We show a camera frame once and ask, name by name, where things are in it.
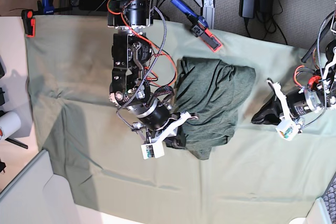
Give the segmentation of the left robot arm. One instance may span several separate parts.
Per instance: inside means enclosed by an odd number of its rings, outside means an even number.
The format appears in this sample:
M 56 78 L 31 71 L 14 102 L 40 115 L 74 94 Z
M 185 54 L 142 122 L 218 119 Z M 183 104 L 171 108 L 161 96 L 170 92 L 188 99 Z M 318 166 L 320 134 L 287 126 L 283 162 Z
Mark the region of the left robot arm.
M 288 121 L 303 129 L 320 119 L 328 109 L 335 109 L 335 39 L 322 52 L 322 40 L 335 35 L 335 11 L 323 20 L 315 42 L 301 58 L 302 64 L 292 74 L 296 88 L 283 93 L 279 83 L 267 82 L 271 98 L 252 117 L 256 125 L 275 125 Z

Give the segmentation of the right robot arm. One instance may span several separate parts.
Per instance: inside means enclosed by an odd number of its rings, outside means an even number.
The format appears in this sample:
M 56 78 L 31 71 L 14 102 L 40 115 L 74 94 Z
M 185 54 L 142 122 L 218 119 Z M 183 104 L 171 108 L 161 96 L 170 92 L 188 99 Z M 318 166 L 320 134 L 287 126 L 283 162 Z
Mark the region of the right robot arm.
M 160 56 L 171 60 L 164 51 L 167 25 L 153 0 L 108 0 L 108 26 L 115 28 L 111 55 L 113 59 L 109 100 L 121 110 L 131 111 L 139 120 L 128 127 L 145 133 L 144 142 L 155 140 L 170 148 L 184 148 L 182 114 L 173 113 L 174 76 L 167 84 L 158 84 L 153 68 Z

